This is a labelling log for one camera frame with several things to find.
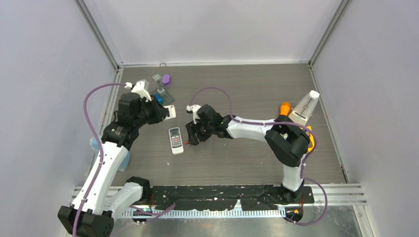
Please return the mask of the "white remote control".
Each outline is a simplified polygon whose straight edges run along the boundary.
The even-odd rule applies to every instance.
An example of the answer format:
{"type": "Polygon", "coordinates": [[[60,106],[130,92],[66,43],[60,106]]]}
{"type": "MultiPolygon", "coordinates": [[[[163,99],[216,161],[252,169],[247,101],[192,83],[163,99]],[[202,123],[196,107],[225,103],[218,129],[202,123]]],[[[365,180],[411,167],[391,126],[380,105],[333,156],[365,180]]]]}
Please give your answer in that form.
{"type": "Polygon", "coordinates": [[[184,152],[183,141],[179,127],[174,127],[168,130],[170,147],[173,155],[178,155],[184,152]]]}

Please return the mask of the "red and white remote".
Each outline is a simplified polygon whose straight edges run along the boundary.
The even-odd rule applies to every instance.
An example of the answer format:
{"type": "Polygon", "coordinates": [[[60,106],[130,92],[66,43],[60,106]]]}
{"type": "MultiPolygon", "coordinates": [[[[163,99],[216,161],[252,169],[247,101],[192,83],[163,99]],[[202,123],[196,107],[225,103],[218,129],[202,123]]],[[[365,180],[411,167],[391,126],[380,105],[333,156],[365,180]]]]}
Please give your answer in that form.
{"type": "Polygon", "coordinates": [[[176,118],[176,110],[175,110],[174,105],[167,105],[167,106],[164,106],[164,108],[167,109],[168,111],[168,115],[165,117],[164,120],[176,118]]]}

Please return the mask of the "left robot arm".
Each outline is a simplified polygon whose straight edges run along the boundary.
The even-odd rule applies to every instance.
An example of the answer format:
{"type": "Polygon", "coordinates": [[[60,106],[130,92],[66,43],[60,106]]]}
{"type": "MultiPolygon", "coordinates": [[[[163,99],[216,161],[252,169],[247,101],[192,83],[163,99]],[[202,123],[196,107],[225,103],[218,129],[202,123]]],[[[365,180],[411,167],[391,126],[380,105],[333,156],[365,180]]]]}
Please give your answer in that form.
{"type": "Polygon", "coordinates": [[[132,204],[147,204],[152,189],[147,179],[130,177],[113,196],[108,190],[122,161],[128,155],[139,129],[176,117],[174,105],[161,105],[155,95],[123,94],[113,121],[98,142],[99,153],[81,191],[69,206],[62,206],[58,219],[75,237],[108,237],[115,220],[132,204]]]}

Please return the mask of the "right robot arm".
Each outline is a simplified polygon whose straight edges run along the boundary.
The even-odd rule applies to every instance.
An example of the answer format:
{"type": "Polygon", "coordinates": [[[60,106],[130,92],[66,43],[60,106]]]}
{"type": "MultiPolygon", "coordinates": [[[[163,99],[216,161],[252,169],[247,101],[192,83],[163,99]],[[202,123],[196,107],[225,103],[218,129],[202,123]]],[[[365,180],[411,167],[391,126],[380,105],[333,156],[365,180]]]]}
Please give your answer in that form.
{"type": "Polygon", "coordinates": [[[208,104],[188,105],[187,113],[193,120],[186,124],[188,144],[196,146],[215,135],[218,138],[246,138],[266,142],[275,157],[283,164],[282,196],[287,202],[296,202],[302,195],[302,163],[308,153],[309,136],[302,125],[288,116],[271,120],[244,119],[222,116],[208,104]]]}

